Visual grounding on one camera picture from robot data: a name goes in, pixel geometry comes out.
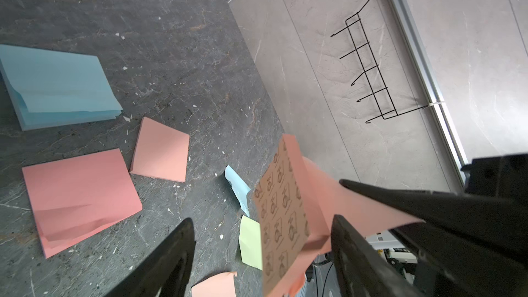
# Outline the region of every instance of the black cable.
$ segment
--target black cable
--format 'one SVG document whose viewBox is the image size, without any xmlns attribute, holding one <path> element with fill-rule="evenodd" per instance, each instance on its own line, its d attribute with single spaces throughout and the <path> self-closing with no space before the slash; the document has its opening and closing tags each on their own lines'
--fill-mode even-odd
<svg viewBox="0 0 528 297">
<path fill-rule="evenodd" d="M 315 279 L 315 289 L 317 290 L 317 297 L 319 297 L 319 284 L 317 283 L 317 268 L 315 266 L 313 268 L 313 278 Z"/>
<path fill-rule="evenodd" d="M 332 266 L 334 266 L 334 263 L 332 263 L 332 265 L 330 265 L 330 267 L 328 268 L 328 272 L 326 272 L 325 283 L 323 284 L 323 294 L 321 295 L 321 297 L 325 296 L 326 279 L 328 279 L 328 274 L 330 274 L 330 270 L 332 269 Z"/>
<path fill-rule="evenodd" d="M 312 262 L 312 264 L 315 265 L 315 266 L 323 266 L 324 264 L 328 264 L 329 262 L 331 262 L 330 259 L 325 259 L 324 261 L 322 261 L 320 263 Z"/>
</svg>

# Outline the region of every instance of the brown paper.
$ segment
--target brown paper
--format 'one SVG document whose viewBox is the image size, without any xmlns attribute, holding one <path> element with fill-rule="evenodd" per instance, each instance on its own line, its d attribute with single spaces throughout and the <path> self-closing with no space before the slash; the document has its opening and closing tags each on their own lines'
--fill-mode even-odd
<svg viewBox="0 0 528 297">
<path fill-rule="evenodd" d="M 301 251 L 314 251 L 315 258 L 329 238 L 314 195 L 299 145 L 293 135 L 285 134 L 254 192 L 262 236 L 264 296 L 287 293 L 298 272 L 304 273 L 313 260 L 299 263 Z"/>
</svg>

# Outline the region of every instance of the dark marble countertop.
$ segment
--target dark marble countertop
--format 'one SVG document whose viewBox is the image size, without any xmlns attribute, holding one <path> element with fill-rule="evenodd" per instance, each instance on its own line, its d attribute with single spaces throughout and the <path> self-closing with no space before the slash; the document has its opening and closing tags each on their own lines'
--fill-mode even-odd
<svg viewBox="0 0 528 297">
<path fill-rule="evenodd" d="M 0 294 L 104 295 L 191 217 L 186 294 L 238 271 L 237 294 L 260 296 L 261 272 L 240 259 L 242 210 L 223 170 L 253 188 L 283 129 L 225 0 L 0 0 L 0 11 L 0 43 L 98 56 L 131 117 L 22 132 L 0 82 Z M 130 165 L 143 116 L 190 134 L 187 181 L 175 189 L 132 175 L 140 213 L 44 259 L 21 168 L 114 148 Z"/>
</svg>

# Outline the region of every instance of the green sticky note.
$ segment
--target green sticky note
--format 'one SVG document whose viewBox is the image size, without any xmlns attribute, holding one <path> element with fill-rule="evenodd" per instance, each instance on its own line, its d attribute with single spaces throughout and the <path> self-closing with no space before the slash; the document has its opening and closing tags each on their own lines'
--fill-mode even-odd
<svg viewBox="0 0 528 297">
<path fill-rule="evenodd" d="M 262 270 L 262 245 L 260 244 L 260 224 L 242 216 L 240 222 L 240 253 L 242 262 Z"/>
</svg>

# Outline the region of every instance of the black wire rack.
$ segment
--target black wire rack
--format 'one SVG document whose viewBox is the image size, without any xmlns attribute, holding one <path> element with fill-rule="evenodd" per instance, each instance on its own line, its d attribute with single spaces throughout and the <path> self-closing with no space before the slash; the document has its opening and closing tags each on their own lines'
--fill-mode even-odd
<svg viewBox="0 0 528 297">
<path fill-rule="evenodd" d="M 374 52 L 372 51 L 372 47 L 370 46 L 370 42 L 369 42 L 369 39 L 368 37 L 366 36 L 366 32 L 365 32 L 365 28 L 363 27 L 363 23 L 361 22 L 361 17 L 360 17 L 360 12 L 361 10 L 363 10 L 363 8 L 365 8 L 365 6 L 369 3 L 370 0 L 367 0 L 366 3 L 360 8 L 359 11 L 357 11 L 357 13 L 355 13 L 354 15 L 350 16 L 349 18 L 347 18 L 345 20 L 345 25 L 346 27 L 344 27 L 343 29 L 339 30 L 338 32 L 334 33 L 331 37 L 339 34 L 340 32 L 344 31 L 344 30 L 347 30 L 348 31 L 348 34 L 350 35 L 350 38 L 352 39 L 352 44 L 354 46 L 354 49 L 350 52 L 348 52 L 347 54 L 341 56 L 339 59 L 342 59 L 348 55 L 351 55 L 352 53 L 356 53 L 357 54 L 357 58 L 359 59 L 360 61 L 360 64 L 361 64 L 361 68 L 363 69 L 363 72 L 356 78 L 354 79 L 354 81 L 352 82 L 351 86 L 353 86 L 355 84 L 355 82 L 363 75 L 365 75 L 365 78 L 366 78 L 366 81 L 370 87 L 370 91 L 371 93 L 367 96 L 364 96 L 362 98 L 360 98 L 357 102 L 360 102 L 361 100 L 365 99 L 365 98 L 368 98 L 369 96 L 373 96 L 374 97 L 374 101 L 376 102 L 376 106 L 378 107 L 378 110 L 379 110 L 379 115 L 374 117 L 374 118 L 371 118 L 369 120 L 367 120 L 365 123 L 370 123 L 372 120 L 378 118 L 378 117 L 381 117 L 383 118 L 384 120 L 388 120 L 388 119 L 391 119 L 391 118 L 394 118 L 396 116 L 401 116 L 401 115 L 404 115 L 404 114 L 407 114 L 407 113 L 410 113 L 410 112 L 413 112 L 413 111 L 416 111 L 416 110 L 419 110 L 419 109 L 423 109 L 423 108 L 427 108 L 429 107 L 429 104 L 425 105 L 425 106 L 422 106 L 422 107 L 419 107 L 419 108 L 416 108 L 416 109 L 411 109 L 411 110 L 408 110 L 408 111 L 405 111 L 405 112 L 398 112 L 398 110 L 396 109 L 395 105 L 394 105 L 394 102 L 392 100 L 392 97 L 391 97 L 391 94 L 389 92 L 389 88 L 387 87 L 387 84 L 385 83 L 385 79 L 383 79 L 383 75 L 381 73 L 381 70 L 380 70 L 380 65 L 378 64 L 378 61 L 376 60 L 376 56 L 374 56 Z M 348 24 L 348 21 L 351 20 L 351 19 L 354 19 L 354 21 L 350 24 Z M 350 27 L 353 26 L 354 24 L 356 23 L 359 23 L 360 27 L 361 27 L 361 30 L 363 31 L 363 35 L 365 36 L 365 43 L 360 45 L 360 46 L 356 46 L 356 41 L 354 40 L 354 37 L 352 36 L 352 33 L 350 31 Z M 361 56 L 360 56 L 360 52 L 359 52 L 359 49 L 364 47 L 364 46 L 367 46 L 368 49 L 370 50 L 370 54 L 372 55 L 372 58 L 374 60 L 374 66 L 372 67 L 365 67 L 365 64 L 363 63 L 363 60 L 361 60 Z M 374 69 L 377 69 L 378 70 L 378 73 L 379 73 L 379 76 L 381 77 L 381 82 L 382 82 L 382 88 L 381 89 L 378 89 L 376 91 L 374 91 L 373 87 L 372 87 L 372 83 L 369 79 L 369 76 L 367 75 L 367 72 L 371 71 L 371 70 L 374 70 Z M 392 110 L 389 110 L 387 112 L 383 112 L 381 110 L 381 107 L 380 107 L 380 104 L 379 104 L 379 101 L 378 101 L 378 98 L 376 97 L 376 95 L 378 94 L 378 96 L 382 93 L 380 92 L 385 92 L 386 95 L 388 96 L 389 100 L 390 100 L 390 105 L 392 106 Z"/>
</svg>

